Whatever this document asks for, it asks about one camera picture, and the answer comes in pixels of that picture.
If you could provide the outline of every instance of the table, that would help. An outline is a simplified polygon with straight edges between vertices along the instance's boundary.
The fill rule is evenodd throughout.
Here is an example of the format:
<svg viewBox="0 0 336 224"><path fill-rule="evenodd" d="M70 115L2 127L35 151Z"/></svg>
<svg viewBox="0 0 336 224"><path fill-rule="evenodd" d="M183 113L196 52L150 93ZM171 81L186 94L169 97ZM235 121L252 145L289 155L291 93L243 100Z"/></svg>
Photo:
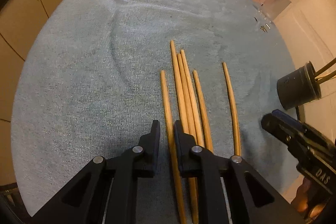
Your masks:
<svg viewBox="0 0 336 224"><path fill-rule="evenodd" d="M157 175L139 180L137 223L178 223L159 76L166 70L176 120L171 39L198 71L214 153L233 153L225 61L243 157L277 190L286 189L297 177L296 161L260 119L281 108L276 82L294 65L276 27L266 33L261 24L252 0L64 0L32 46L15 96L12 155L28 212L93 157L136 145L158 119Z"/></svg>

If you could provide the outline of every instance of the metal screw head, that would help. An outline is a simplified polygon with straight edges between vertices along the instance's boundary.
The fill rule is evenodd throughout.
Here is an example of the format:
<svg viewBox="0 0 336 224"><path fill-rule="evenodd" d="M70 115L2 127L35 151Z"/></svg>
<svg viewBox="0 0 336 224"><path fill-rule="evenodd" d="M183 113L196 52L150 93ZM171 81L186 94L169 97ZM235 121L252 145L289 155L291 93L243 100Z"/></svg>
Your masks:
<svg viewBox="0 0 336 224"><path fill-rule="evenodd" d="M134 153L140 153L143 151L143 148L137 145L137 146L134 146L132 150Z"/></svg>
<svg viewBox="0 0 336 224"><path fill-rule="evenodd" d="M243 159L241 158L241 156L233 155L233 156L231 157L231 160L232 160L234 163L239 164L239 163L242 162Z"/></svg>
<svg viewBox="0 0 336 224"><path fill-rule="evenodd" d="M93 162L96 163L96 164L102 163L103 160L104 160L104 158L102 156L97 156L97 157L93 158Z"/></svg>
<svg viewBox="0 0 336 224"><path fill-rule="evenodd" d="M200 147L200 146L198 146L198 145L195 145L195 146L193 146L193 147L191 148L191 150L192 150L193 152L195 152L195 153L199 153L199 152L201 152L201 151L203 150L203 148Z"/></svg>

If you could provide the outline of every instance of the gray towel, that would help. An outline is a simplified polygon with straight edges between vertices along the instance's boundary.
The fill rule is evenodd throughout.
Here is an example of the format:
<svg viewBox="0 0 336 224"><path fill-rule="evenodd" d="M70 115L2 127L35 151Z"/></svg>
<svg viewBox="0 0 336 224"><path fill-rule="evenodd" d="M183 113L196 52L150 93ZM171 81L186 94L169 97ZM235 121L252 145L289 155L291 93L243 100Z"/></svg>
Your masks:
<svg viewBox="0 0 336 224"><path fill-rule="evenodd" d="M277 190L288 187L296 161L260 119L281 107L276 82L294 65L276 27L265 33L261 22L251 0L64 0L32 46L15 96L12 154L28 212L36 213L93 157L108 159L136 145L158 119L157 174L139 179L137 223L178 223L160 87L164 69L178 119L171 39L198 71L214 153L233 154L225 61L243 157Z"/></svg>

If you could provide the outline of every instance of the wooden chopstick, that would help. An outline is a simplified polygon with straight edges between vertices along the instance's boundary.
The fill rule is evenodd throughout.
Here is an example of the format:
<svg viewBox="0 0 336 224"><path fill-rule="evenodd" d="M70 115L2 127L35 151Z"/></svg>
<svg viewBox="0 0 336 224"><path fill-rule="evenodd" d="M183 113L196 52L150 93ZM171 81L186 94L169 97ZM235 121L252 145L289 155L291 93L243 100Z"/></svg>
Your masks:
<svg viewBox="0 0 336 224"><path fill-rule="evenodd" d="M329 73L328 75L324 76L323 78L317 80L316 83L317 83L318 85L320 85L320 84L322 84L322 83L324 83L324 82L326 82L326 81L332 79L332 78L335 77L335 76L336 76L336 70L334 70L333 72L331 72L331 73Z"/></svg>
<svg viewBox="0 0 336 224"><path fill-rule="evenodd" d="M196 92L197 92L197 97L198 97L198 102L199 102L199 112L201 113L205 148L210 150L213 153L213 145L212 145L212 139L211 139L207 108L205 106L205 100L204 100L204 96L203 96L203 92L201 88L201 83L198 78L198 74L196 70L193 71L193 76L194 76L195 87L196 87Z"/></svg>
<svg viewBox="0 0 336 224"><path fill-rule="evenodd" d="M173 118L172 118L171 109L170 109L166 74L164 70L161 70L160 77L161 77L163 107L165 110L165 118L166 118L168 146L169 146L171 165L172 165L172 170L173 170L173 178L174 178L174 184L175 184L177 209L178 209L178 213L180 216L180 224L186 224L187 220L186 220L186 215L185 215L185 210L184 210L182 182L181 182L179 167L177 163L176 146L175 146L175 141L174 141Z"/></svg>
<svg viewBox="0 0 336 224"><path fill-rule="evenodd" d="M316 78L321 73L325 72L327 69L331 68L334 64L336 64L336 58L331 60L327 65L325 65L323 68L319 69L317 72L314 73L314 77Z"/></svg>
<svg viewBox="0 0 336 224"><path fill-rule="evenodd" d="M178 111L180 114L180 119L182 122L182 127L185 133L189 133L188 127L188 119L184 102L183 88L181 82L181 75L179 71L179 63L177 61L177 55L175 50L174 40L170 41L170 50L171 50L171 58L174 69L174 78L175 78L175 86L177 93L177 103L178 103ZM197 201L197 191L196 191L196 178L188 178L189 182L189 192L190 192L190 203L191 203L191 213L193 224L198 224L198 201Z"/></svg>
<svg viewBox="0 0 336 224"><path fill-rule="evenodd" d="M319 76L317 76L316 78L315 78L315 80L317 81L317 80L319 80L319 79L322 79L323 77L326 77L327 75L319 75Z"/></svg>
<svg viewBox="0 0 336 224"><path fill-rule="evenodd" d="M185 78L185 73L184 73L184 67L183 67L183 61L182 61L181 54L177 54L177 61L178 61L178 66L179 66L179 69L180 69L180 75L181 75L181 81L182 81L183 96L184 96L184 102L185 102L185 109L186 109L186 112L187 112L189 134L194 137L196 144L198 144L197 143L196 131L195 131L193 110L191 108L189 90L188 90L187 80Z"/></svg>
<svg viewBox="0 0 336 224"><path fill-rule="evenodd" d="M223 62L222 65L223 65L226 87L227 87L227 94L229 97L230 109L231 109L234 151L235 151L235 155L241 156L242 148L240 144L240 131L239 131L238 113L237 113L235 96L233 93L233 88L231 84L229 71L227 69L227 65L225 62Z"/></svg>
<svg viewBox="0 0 336 224"><path fill-rule="evenodd" d="M204 147L201 120L200 120L200 116L198 113L196 96L195 96L195 92L193 88L193 82L191 81L191 77L190 77L190 71L189 71L189 67L187 63L187 58L185 57L184 50L181 50L180 52L181 52L181 57L183 61L184 73L185 73L185 77L186 77L187 85L188 85L191 108L192 108L193 116L194 116L194 125L195 125L196 137L197 137L197 144Z"/></svg>
<svg viewBox="0 0 336 224"><path fill-rule="evenodd" d="M174 40L170 41L170 50L171 50L171 58L172 58L173 69L174 69L174 78L175 78L175 87L176 87L176 94L177 94L178 111L179 111L179 114L180 114L180 119L181 119L181 122L182 122L183 131L184 131L184 133L189 133L188 119L187 119L187 114L186 114L186 109L185 109L183 88L182 88L179 64L177 62Z"/></svg>

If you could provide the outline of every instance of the black cup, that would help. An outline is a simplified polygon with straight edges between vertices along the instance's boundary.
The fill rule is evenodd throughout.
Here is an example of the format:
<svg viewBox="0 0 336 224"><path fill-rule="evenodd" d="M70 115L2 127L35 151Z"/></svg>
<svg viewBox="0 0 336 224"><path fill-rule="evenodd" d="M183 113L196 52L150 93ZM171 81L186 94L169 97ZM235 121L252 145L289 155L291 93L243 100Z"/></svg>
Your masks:
<svg viewBox="0 0 336 224"><path fill-rule="evenodd" d="M278 96L285 110L321 99L321 89L315 81L314 73L314 66L309 61L278 80Z"/></svg>

